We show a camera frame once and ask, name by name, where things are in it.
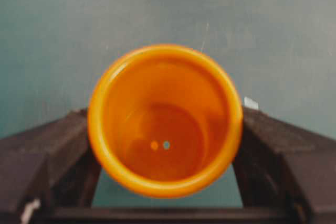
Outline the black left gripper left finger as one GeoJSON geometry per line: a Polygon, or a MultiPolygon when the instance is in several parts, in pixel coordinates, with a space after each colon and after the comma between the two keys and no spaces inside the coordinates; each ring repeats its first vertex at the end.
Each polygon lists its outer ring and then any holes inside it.
{"type": "Polygon", "coordinates": [[[34,200],[43,212],[90,207],[100,171],[87,109],[1,139],[1,223],[21,223],[34,200]]]}

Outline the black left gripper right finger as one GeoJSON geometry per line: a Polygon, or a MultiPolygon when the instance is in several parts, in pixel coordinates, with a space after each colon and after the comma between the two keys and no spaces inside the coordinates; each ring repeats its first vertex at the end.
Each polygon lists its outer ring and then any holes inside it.
{"type": "Polygon", "coordinates": [[[335,223],[335,140],[243,107],[233,162],[245,207],[275,207],[300,223],[335,223]]]}

